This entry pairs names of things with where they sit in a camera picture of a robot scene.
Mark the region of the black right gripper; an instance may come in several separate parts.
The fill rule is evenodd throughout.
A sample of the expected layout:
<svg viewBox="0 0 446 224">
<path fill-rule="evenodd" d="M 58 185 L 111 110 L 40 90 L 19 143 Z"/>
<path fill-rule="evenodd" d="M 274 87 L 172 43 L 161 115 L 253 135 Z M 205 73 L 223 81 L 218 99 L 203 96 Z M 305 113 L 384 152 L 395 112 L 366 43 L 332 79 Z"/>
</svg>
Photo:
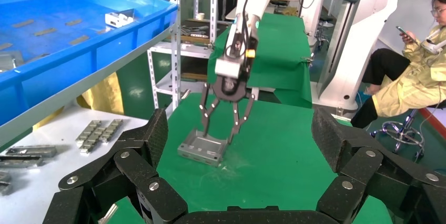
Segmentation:
<svg viewBox="0 0 446 224">
<path fill-rule="evenodd" d="M 240 127 L 245 123 L 250 115 L 251 109 L 253 107 L 256 95 L 247 91 L 247 81 L 249 75 L 242 73 L 238 79 L 224 77 L 217 75 L 216 81 L 213 84 L 204 83 L 202 89 L 202 95 L 199 103 L 199 109 L 201 111 L 201 123 L 203 125 L 203 136 L 208 135 L 210 115 L 219 105 L 220 100 L 232 102 L 234 125 L 231 129 L 230 137 L 228 138 L 228 144 L 232 143 L 232 140 L 236 134 L 239 133 Z M 209 90 L 212 89 L 216 98 L 211 102 L 211 107 L 206 108 L 207 98 Z M 245 109 L 245 113 L 240 118 L 238 102 L 243 99 L 248 98 L 248 104 Z"/>
</svg>

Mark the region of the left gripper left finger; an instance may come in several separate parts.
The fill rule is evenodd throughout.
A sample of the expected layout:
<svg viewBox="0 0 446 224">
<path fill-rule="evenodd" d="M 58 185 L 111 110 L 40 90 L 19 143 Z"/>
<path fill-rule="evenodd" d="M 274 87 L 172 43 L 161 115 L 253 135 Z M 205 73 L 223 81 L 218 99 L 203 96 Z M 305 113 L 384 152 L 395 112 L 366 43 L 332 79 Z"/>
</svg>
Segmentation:
<svg viewBox="0 0 446 224">
<path fill-rule="evenodd" d="M 156 109 L 147 124 L 122 132 L 107 153 L 59 181 L 44 223 L 98 223 L 123 198 L 145 223 L 178 221 L 187 203 L 157 172 L 167 138 L 166 112 Z"/>
</svg>

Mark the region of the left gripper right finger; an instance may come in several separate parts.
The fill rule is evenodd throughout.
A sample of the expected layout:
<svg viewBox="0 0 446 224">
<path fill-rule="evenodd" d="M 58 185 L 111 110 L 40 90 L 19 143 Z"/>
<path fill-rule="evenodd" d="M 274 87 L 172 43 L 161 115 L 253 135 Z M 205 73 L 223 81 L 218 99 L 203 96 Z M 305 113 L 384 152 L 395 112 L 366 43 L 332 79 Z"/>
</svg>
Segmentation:
<svg viewBox="0 0 446 224">
<path fill-rule="evenodd" d="M 405 223 L 445 223 L 445 176 L 386 150 L 322 108 L 313 112 L 311 132 L 337 174 L 317 203 L 319 212 L 352 223 L 372 196 Z"/>
</svg>

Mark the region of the bystander hand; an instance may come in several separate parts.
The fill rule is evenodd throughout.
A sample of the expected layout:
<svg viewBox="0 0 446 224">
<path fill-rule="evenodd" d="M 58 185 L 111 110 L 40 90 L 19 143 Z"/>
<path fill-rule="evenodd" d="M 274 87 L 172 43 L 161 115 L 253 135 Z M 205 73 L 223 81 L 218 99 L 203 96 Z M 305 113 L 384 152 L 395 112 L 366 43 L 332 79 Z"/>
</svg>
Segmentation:
<svg viewBox="0 0 446 224">
<path fill-rule="evenodd" d="M 401 36 L 401 38 L 402 38 L 402 41 L 403 41 L 406 45 L 409 45 L 409 44 L 415 44 L 415 45 L 418 45 L 418 42 L 417 42 L 417 40 L 416 40 L 416 37 L 415 37 L 415 35 L 414 35 L 412 32 L 410 32 L 410 31 L 401 32 L 401 33 L 400 33 L 400 36 Z"/>
</svg>

